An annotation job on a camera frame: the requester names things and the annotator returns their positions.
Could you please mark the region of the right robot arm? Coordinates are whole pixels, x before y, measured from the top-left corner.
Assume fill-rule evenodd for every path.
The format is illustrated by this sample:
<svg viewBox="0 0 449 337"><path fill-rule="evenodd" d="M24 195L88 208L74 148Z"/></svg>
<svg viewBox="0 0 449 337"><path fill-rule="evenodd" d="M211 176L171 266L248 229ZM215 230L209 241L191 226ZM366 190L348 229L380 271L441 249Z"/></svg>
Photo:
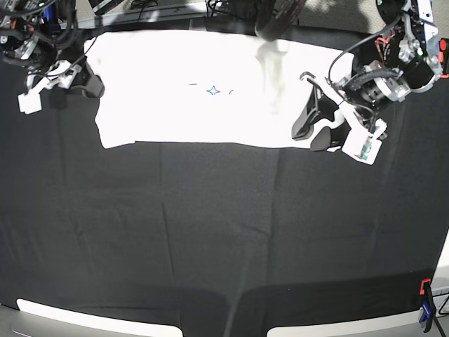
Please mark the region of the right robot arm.
<svg viewBox="0 0 449 337"><path fill-rule="evenodd" d="M27 70L25 96L38 86L100 98L101 78L87 61L75 1L2 1L1 61Z"/></svg>

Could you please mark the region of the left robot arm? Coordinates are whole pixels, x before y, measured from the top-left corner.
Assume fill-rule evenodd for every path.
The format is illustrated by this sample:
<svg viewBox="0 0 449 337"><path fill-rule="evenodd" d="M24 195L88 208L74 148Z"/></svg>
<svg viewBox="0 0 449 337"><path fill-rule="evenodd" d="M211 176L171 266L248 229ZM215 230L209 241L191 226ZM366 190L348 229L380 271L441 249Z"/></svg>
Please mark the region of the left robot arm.
<svg viewBox="0 0 449 337"><path fill-rule="evenodd" d="M341 148L367 160L387 128L379 111L411 93L428 91L447 75L430 1L377 1L376 7L384 28L341 52L330 67L368 42L375 44L377 60L338 81L330 74L300 76L313 89L291 138L308 141L312 151Z"/></svg>

